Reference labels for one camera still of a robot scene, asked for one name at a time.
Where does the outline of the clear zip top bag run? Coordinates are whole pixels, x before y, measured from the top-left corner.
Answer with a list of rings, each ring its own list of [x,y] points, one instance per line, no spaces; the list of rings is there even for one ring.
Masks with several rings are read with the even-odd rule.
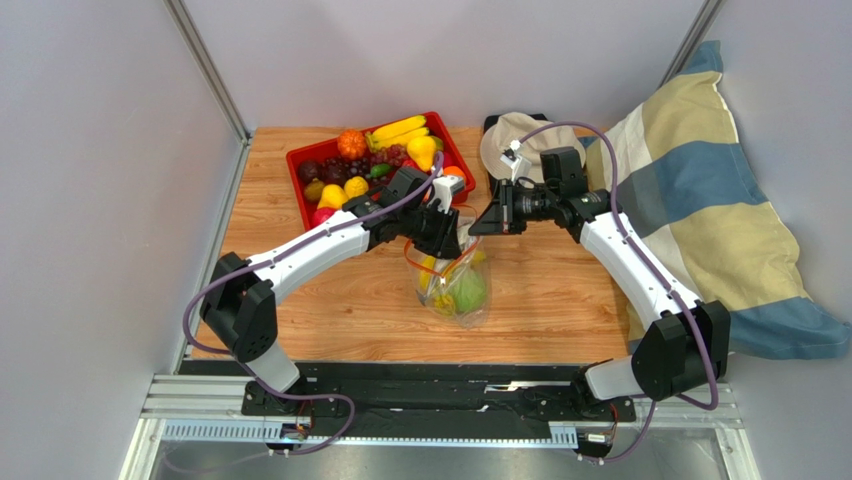
[[[491,304],[489,257],[481,237],[468,234],[476,210],[460,210],[458,240],[462,255],[442,260],[417,250],[412,241],[404,247],[414,292],[427,310],[465,329],[483,324]]]

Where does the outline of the red apple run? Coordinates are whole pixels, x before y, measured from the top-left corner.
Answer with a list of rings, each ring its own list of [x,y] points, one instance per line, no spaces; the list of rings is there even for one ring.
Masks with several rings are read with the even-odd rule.
[[[312,215],[312,226],[318,227],[328,221],[335,213],[337,209],[331,207],[322,207],[317,208],[316,211]]]

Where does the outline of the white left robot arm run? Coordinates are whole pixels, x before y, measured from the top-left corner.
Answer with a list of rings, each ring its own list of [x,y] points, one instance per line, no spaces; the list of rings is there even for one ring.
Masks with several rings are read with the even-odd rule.
[[[459,258],[459,212],[452,200],[463,188],[461,177],[439,167],[431,174],[403,167],[388,185],[346,201],[286,244],[246,259],[234,253],[221,257],[188,309],[199,312],[225,353],[259,383],[286,393],[301,374],[278,342],[278,306],[317,275],[398,237],[428,256]]]

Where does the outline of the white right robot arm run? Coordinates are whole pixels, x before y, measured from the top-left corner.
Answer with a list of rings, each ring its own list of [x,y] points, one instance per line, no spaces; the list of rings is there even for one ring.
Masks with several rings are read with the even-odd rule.
[[[627,215],[607,190],[591,191],[579,152],[560,147],[542,153],[539,182],[514,142],[500,161],[510,176],[497,182],[474,236],[520,235],[530,222],[552,222],[606,269],[643,325],[632,354],[581,368],[572,384],[584,405],[618,397],[661,401],[684,397],[708,385],[711,409],[727,366],[730,313],[718,301],[704,302],[681,284],[639,239]]]

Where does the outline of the green cabbage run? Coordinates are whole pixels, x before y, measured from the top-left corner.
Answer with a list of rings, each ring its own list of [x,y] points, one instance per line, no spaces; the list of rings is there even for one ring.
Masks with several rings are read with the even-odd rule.
[[[450,296],[459,314],[468,314],[480,309],[488,298],[488,286],[481,273],[466,269],[450,285]]]

